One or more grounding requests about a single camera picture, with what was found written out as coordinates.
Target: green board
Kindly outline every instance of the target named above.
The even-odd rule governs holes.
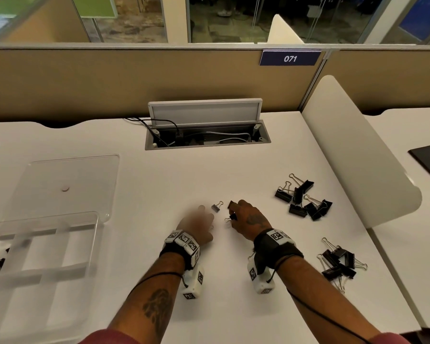
[[[0,0],[0,15],[17,16],[25,11],[35,0]]]
[[[81,17],[116,17],[116,7],[113,9],[111,0],[73,0],[73,2]]]
[[[0,15],[15,15],[25,11],[36,0],[0,0]],[[116,17],[111,0],[73,0],[81,17]]]

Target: wrist-worn device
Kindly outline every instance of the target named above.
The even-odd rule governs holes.
[[[275,288],[269,269],[274,269],[283,257],[304,257],[295,242],[283,231],[269,228],[253,241],[255,253],[249,257],[247,269],[258,294],[268,294]]]
[[[200,247],[195,238],[178,229],[164,240],[164,246],[159,256],[166,252],[174,252],[185,260],[185,273],[183,279],[188,287],[182,290],[187,300],[199,298],[202,293],[202,282],[204,280],[204,268],[197,265],[200,256]]]

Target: person's left arm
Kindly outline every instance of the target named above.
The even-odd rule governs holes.
[[[177,229],[189,233],[197,243],[202,246],[212,241],[209,228],[214,219],[213,214],[205,213],[205,208],[190,213],[180,221]],[[161,272],[175,272],[183,275],[185,261],[177,253],[162,254],[140,281]],[[139,284],[129,294],[120,310],[108,326],[109,330],[93,333],[80,344],[99,343],[135,343],[159,344],[164,336],[169,320],[171,319],[175,297],[181,278],[177,275],[159,275]],[[113,336],[108,341],[102,336]]]

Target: maroon sleeve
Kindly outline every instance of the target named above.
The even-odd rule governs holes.
[[[139,342],[123,332],[101,329],[88,335],[79,344],[139,344]]]
[[[394,333],[381,333],[370,339],[370,342],[372,344],[409,344],[402,336]]]

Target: tattoo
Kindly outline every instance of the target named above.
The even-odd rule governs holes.
[[[159,340],[164,336],[172,313],[172,297],[166,289],[157,289],[143,306],[145,316],[155,324]]]
[[[264,229],[270,228],[268,220],[261,213],[248,215],[247,224],[250,224],[253,226],[256,224],[259,224],[261,228],[264,228]]]

